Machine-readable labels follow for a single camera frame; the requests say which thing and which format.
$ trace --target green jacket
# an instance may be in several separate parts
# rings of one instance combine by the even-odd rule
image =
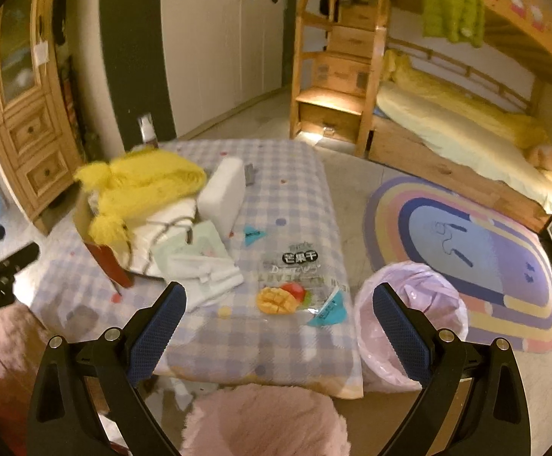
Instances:
[[[485,33],[483,0],[424,0],[424,36],[482,45]]]

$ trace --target wooden bunk bed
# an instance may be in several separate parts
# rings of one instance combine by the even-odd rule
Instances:
[[[299,0],[296,18],[290,112],[292,138],[304,131],[352,142],[360,157],[439,184],[533,231],[544,228],[549,216],[538,202],[503,182],[484,178],[471,168],[434,153],[414,133],[394,121],[375,116],[374,108],[384,52],[388,47],[403,47],[424,53],[427,60],[438,58],[440,62],[452,63],[466,78],[488,84],[519,111],[534,115],[544,83],[552,84],[551,15],[534,0],[484,0],[485,42],[515,59],[536,77],[530,98],[525,98],[458,60],[389,37],[391,7],[421,13],[422,0],[372,0],[368,5],[340,5],[337,16],[337,0],[330,0],[328,18],[307,12],[308,1]],[[325,51],[302,51],[306,26],[327,31]],[[302,91],[304,60],[313,60],[312,84]]]

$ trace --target purple checkered tablecloth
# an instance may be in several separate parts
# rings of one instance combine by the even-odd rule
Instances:
[[[225,242],[245,283],[216,303],[186,313],[155,373],[228,384],[301,385],[337,397],[362,397],[348,293],[348,318],[323,328],[299,325],[293,316],[264,315],[255,303],[263,255],[274,250],[271,245],[290,243],[292,234],[320,248],[323,271],[348,289],[331,195],[313,149],[303,142],[267,139],[174,141],[161,147],[209,169],[223,156],[236,156],[257,172]],[[246,247],[246,225],[265,230],[268,237]],[[160,295],[163,281],[135,277],[134,286],[117,297],[73,223],[62,228],[59,253],[50,256],[53,261],[32,303],[46,327],[69,342],[95,339],[110,326],[123,326]]]

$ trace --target white wardrobe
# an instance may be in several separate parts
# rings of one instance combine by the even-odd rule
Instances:
[[[177,136],[281,86],[286,0],[161,0]]]

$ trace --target mattress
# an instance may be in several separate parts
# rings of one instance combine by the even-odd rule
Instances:
[[[485,178],[506,183],[552,214],[552,181],[527,163],[510,141],[392,82],[381,84],[377,105],[436,154]]]
[[[226,384],[300,385],[337,397],[362,397],[349,293],[344,293],[348,318],[322,328],[299,325],[293,316],[264,315],[255,303],[258,269],[266,253],[290,245],[290,235],[293,243],[310,242],[319,249],[324,278],[348,290],[331,194],[313,149],[303,142],[264,139],[168,142],[161,147],[213,171],[224,156],[236,156],[252,163],[256,175],[223,242],[245,282],[216,303],[184,315],[155,373]],[[91,340],[110,326],[123,326],[136,310],[151,305],[165,285],[137,276],[132,288],[117,295],[68,224],[31,309],[69,342]],[[246,245],[245,226],[267,236]]]

